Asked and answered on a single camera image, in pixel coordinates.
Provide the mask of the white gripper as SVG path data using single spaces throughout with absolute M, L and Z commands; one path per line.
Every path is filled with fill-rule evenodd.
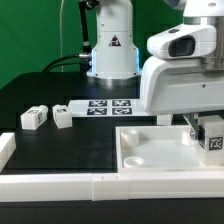
M 204 128 L 193 112 L 224 109 L 224 70 L 206 70 L 202 58 L 216 49 L 211 25 L 178 25 L 150 37 L 140 102 L 150 115 L 184 114 L 190 138 L 204 147 Z

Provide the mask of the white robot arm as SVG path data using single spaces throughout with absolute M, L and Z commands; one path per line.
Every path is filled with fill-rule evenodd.
M 182 23 L 151 36 L 151 56 L 140 65 L 132 0 L 79 0 L 85 10 L 96 10 L 96 45 L 84 41 L 86 75 L 107 86 L 139 79 L 143 110 L 184 115 L 197 140 L 202 129 L 196 114 L 224 109 L 224 0 L 163 1 L 183 12 Z

